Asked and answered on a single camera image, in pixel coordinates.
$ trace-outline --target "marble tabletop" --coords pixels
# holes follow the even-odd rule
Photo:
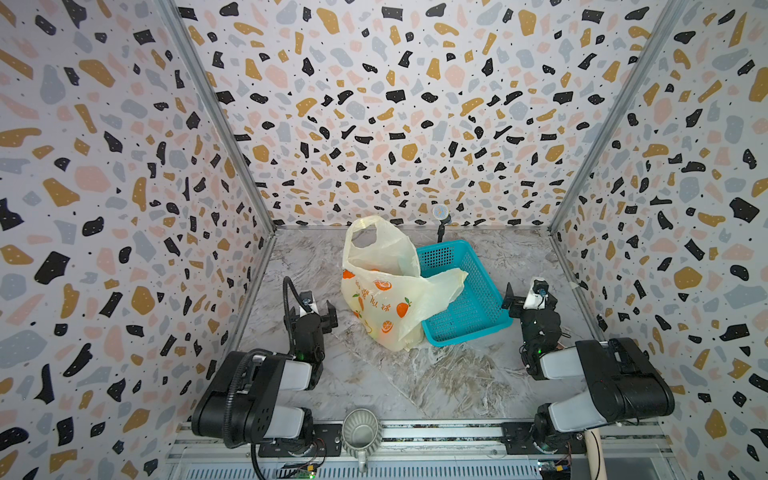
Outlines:
[[[278,230],[256,302],[238,350],[288,350],[283,327],[283,277],[299,291],[312,290],[324,313],[329,300],[339,326],[325,335],[323,375],[312,391],[281,392],[279,405],[303,406],[315,419],[343,419],[354,408],[371,409],[381,419],[531,418],[546,402],[586,389],[583,379],[533,380],[518,349],[519,321],[500,332],[458,345],[435,347],[426,340],[410,351],[390,352],[371,339],[341,296],[341,257],[345,229]],[[403,230],[417,246],[436,242],[435,230]],[[374,233],[355,239],[362,246]],[[541,230],[452,230],[444,241],[467,240],[499,291],[507,282],[517,294],[532,276],[542,276],[558,298],[563,331],[591,338],[575,296]]]

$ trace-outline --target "terrazzo wall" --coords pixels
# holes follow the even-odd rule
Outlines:
[[[666,2],[177,4],[277,224],[532,226]]]
[[[0,15],[0,477],[158,478],[260,226],[154,4]]]
[[[688,478],[768,471],[767,8],[690,3],[556,233],[672,387]]]

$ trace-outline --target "cream plastic bag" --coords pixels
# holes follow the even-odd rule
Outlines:
[[[353,234],[376,227],[376,242],[358,248]],[[424,340],[421,322],[448,308],[464,290],[458,269],[421,278],[411,240],[378,215],[359,218],[346,231],[341,293],[376,342],[396,352]]]

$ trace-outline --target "mug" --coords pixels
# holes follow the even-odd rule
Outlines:
[[[341,425],[341,438],[347,453],[357,458],[360,473],[367,472],[367,458],[382,443],[382,428],[373,412],[357,409],[347,415]]]

